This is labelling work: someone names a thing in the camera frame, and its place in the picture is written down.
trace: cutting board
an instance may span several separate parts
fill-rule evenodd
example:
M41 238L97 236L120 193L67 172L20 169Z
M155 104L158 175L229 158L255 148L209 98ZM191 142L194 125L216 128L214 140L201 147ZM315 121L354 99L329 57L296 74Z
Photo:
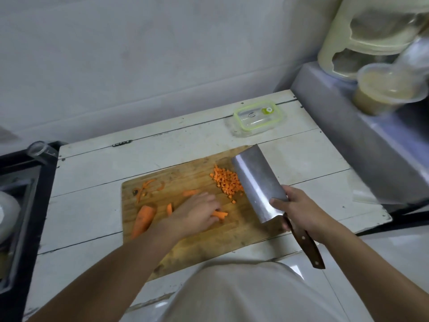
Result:
M186 267L196 265L208 259L231 252L244 246L266 240L283 232L280 219L273 219L261 224L246 195L234 195L231 200L222 193L209 176L215 163L220 168L233 170L231 158L244 151L248 146L242 146L219 154L200 158L158 172L134 178L122 184L122 226L124 243L130 240L132 227L137 212L143 205L157 207L153 224L166 219L166 207L173 204L178 208L187 198L183 190L199 189L216 195L222 204L222 211L228 212L223 222L214 223L208 230L182 239L154 270L149 280L165 276ZM136 204L133 189L140 188L144 181L156 178L150 184L149 193Z

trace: wooden knife handle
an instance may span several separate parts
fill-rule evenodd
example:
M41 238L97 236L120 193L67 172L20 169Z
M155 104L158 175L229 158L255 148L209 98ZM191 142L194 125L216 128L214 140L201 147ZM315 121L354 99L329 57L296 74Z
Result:
M291 222L285 214L283 215L283 218L285 219L299 246L310 259L313 267L316 269L325 269L325 264L323 262L322 256L320 255L319 249L314 240L310 237L310 235L308 235L307 231Z

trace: hand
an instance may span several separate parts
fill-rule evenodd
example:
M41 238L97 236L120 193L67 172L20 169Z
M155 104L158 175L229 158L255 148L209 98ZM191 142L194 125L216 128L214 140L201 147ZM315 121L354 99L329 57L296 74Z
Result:
M315 241L324 243L325 235L341 224L323 211L303 190L287 185L282 186L289 201L284 202L273 198L270 204L284 211L290 220L308 231ZM286 222L283 222L283 228L290 231Z
M180 231L180 236L187 237L209 228L219 218L212 216L213 211L220 209L221 204L214 195L207 192L191 196L171 217L174 225Z

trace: floor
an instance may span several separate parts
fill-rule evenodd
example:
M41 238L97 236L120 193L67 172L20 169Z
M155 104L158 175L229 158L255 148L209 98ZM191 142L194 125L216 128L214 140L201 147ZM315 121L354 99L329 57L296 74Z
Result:
M429 246L429 226L367 235L362 239L405 276L429 292L426 269L429 264L429 253L426 250ZM304 281L344 314L345 320L372 322L364 304L327 249L320 246L320 252L326 266L324 271L314 269L303 253L287 256L280 262L301 275ZM156 321L173 298L131 311L124 315L121 322Z

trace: forearm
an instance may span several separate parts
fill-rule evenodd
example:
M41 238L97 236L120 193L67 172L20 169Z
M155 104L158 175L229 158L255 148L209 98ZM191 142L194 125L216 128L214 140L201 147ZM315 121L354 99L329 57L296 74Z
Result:
M346 227L326 233L324 244L375 322L429 321L429 295Z
M180 238L172 224L161 221L85 271L29 321L119 321Z

